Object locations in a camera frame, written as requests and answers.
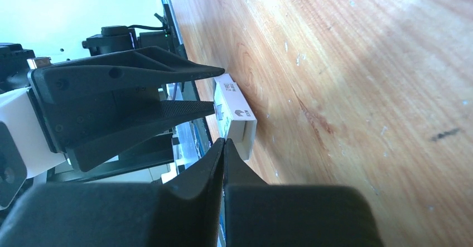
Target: black plastic housing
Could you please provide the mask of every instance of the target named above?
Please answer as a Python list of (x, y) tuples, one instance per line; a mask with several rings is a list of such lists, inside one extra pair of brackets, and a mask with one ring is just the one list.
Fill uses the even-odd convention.
[(268, 185), (221, 138), (163, 185), (33, 188), (5, 221), (0, 245), (216, 246), (222, 187), (228, 247), (383, 246), (357, 190)]
[(28, 86), (27, 59), (34, 57), (33, 50), (23, 49), (19, 43), (0, 43), (0, 94)]
[(160, 101), (157, 89), (223, 73), (147, 47), (31, 70), (28, 78), (51, 151), (88, 171), (164, 130), (212, 114), (213, 102)]
[(10, 131), (0, 122), (0, 210), (10, 205), (26, 176), (26, 166)]
[(136, 32), (126, 26), (102, 27), (100, 34), (91, 36), (82, 42), (82, 47), (89, 49), (90, 56), (104, 55), (137, 48)]

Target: wood grain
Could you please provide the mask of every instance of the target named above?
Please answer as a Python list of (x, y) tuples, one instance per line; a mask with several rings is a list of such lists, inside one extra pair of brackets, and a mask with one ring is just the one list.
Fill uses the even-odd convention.
[(388, 246), (473, 246), (473, 0), (172, 2), (257, 115), (266, 181), (358, 188)]

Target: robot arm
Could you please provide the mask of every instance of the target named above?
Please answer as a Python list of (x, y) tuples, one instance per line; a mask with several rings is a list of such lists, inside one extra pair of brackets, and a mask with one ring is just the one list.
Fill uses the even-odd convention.
[(86, 172), (164, 130), (212, 114), (213, 102), (160, 101), (157, 89), (223, 73), (159, 47), (15, 73), (7, 81), (20, 88), (0, 95), (0, 207), (25, 179), (65, 158)]
[(216, 246), (219, 223), (226, 246), (383, 246), (357, 190), (268, 185), (222, 138), (164, 185), (33, 187), (5, 220), (0, 245)]

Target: wooden surface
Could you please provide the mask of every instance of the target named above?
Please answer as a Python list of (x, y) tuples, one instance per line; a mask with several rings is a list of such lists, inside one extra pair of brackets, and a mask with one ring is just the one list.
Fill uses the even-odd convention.
[(266, 181), (358, 188), (388, 246), (473, 246), (473, 0), (172, 3), (255, 112)]

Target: white wall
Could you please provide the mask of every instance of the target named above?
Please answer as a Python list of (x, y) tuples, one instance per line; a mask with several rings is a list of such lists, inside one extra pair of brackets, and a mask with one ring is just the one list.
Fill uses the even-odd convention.
[(81, 42), (100, 33), (102, 26), (160, 26), (153, 14), (163, 14), (161, 0), (0, 0), (0, 4), (0, 42), (21, 43), (36, 56), (50, 56), (52, 62), (89, 56)]

